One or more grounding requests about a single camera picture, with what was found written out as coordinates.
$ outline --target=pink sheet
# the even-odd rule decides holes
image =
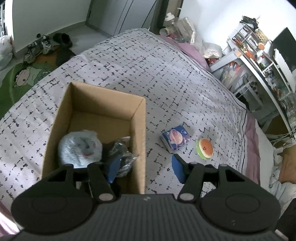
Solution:
[[[210,71],[204,57],[197,51],[197,49],[190,43],[178,43],[170,37],[161,36],[166,42],[180,49],[187,56],[198,62],[206,71]]]
[[[0,237],[19,232],[11,212],[0,202]]]
[[[259,154],[259,139],[255,126],[256,120],[247,114],[247,124],[245,135],[247,137],[247,167],[245,176],[260,185],[260,154]]]

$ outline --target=cartoon face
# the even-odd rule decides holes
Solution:
[[[29,69],[22,70],[17,76],[16,76],[16,84],[17,86],[22,86],[26,83],[30,75]]]

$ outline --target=bed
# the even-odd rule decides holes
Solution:
[[[172,171],[171,154],[159,138],[179,124],[194,130],[192,141],[179,151],[185,161],[228,164],[268,189],[270,174],[260,176],[260,169],[269,169],[262,161],[272,169],[272,153],[264,149],[272,147],[245,105],[179,49],[145,29],[133,29],[73,57],[0,120],[0,201],[7,209],[40,179],[51,126],[72,81],[146,98],[146,193],[176,194],[182,188]],[[211,160],[196,153],[195,142],[201,137],[213,144]],[[259,137],[265,137],[268,147],[260,150]],[[212,188],[205,183],[202,195]]]

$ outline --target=open cardboard box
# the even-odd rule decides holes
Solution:
[[[62,137],[72,131],[95,131],[109,143],[130,136],[130,151],[139,158],[131,172],[119,178],[122,193],[143,194],[146,168],[145,98],[80,82],[71,82],[60,103],[47,142],[42,177],[58,168],[57,148]]]

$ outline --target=cartoon rug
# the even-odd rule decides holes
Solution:
[[[25,66],[16,64],[6,74],[0,87],[0,120],[18,100],[38,81],[67,62],[75,54],[67,48],[55,46],[55,51],[39,55],[36,60]]]

